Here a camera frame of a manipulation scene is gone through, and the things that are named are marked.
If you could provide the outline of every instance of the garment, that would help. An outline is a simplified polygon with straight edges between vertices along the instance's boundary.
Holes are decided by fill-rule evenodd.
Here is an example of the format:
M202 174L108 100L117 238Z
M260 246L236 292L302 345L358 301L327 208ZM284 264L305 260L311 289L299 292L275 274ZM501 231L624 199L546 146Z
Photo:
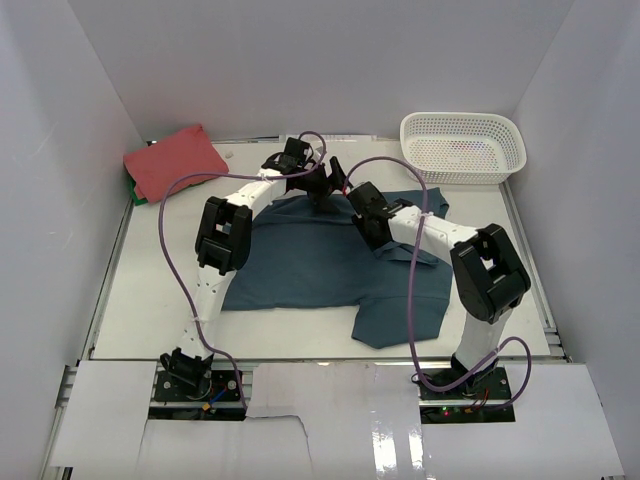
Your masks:
M419 205L422 191L385 193ZM224 310L359 305L352 338L373 348L406 343L407 286L413 247L391 244L371 252L351 223L341 195L337 214L317 214L304 196L278 200L253 222L251 253L231 282ZM429 190L429 210L449 205ZM414 287L416 340L436 338L449 305L451 267L420 252Z

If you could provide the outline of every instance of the white laundry basket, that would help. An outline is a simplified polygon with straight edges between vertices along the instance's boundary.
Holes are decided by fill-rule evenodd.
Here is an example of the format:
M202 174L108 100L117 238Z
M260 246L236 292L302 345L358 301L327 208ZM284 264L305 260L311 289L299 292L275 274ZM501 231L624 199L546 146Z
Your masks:
M427 183L502 183L527 161L518 128L500 115L412 113L402 120L400 144Z

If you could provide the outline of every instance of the white wall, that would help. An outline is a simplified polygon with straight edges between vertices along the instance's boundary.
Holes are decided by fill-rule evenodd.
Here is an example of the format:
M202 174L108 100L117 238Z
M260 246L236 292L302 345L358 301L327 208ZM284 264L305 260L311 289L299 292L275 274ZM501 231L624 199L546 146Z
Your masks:
M141 135L511 114L572 0L69 0Z
M0 477L39 474L141 145L66 0L0 0Z
M576 0L514 114L512 182L567 351L640 478L640 6Z

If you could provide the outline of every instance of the white table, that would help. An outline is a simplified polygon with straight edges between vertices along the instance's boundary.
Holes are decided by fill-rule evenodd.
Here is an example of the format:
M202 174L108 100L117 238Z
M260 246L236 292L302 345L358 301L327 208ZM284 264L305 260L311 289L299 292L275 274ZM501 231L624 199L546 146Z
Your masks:
M277 143L216 146L223 157L233 154L227 159L231 172L250 175L282 147ZM345 171L371 156L402 158L399 143L393 141L330 142L328 155L336 155ZM353 183L365 180L381 191L419 188L401 166L390 162L370 163L356 171ZM192 291L197 272L194 242L203 205L209 196L223 197L243 183L218 178L180 192L167 202L168 248ZM513 225L497 185L440 187L450 204L447 219L476 227L497 223L515 244ZM182 335L189 308L160 251L157 222L158 205L134 208L93 358L157 358L173 350ZM240 359L408 358L407 345L376 350L351 339L356 312L357 307L223 312L214 327L215 345ZM465 309L454 281L440 336L419 342L418 353L430 358L450 356L460 342L464 320ZM522 337L534 355L549 355L542 312L531 292L507 323L503 337L510 335ZM522 350L510 345L503 354L522 355Z

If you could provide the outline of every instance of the perforated basket bottom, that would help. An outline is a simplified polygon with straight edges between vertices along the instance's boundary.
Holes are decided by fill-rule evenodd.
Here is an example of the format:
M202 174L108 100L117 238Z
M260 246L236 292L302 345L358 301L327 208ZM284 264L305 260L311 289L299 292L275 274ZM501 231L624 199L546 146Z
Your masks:
M427 172L502 177L508 171L502 147L486 137L421 136L408 139L407 147L410 163Z

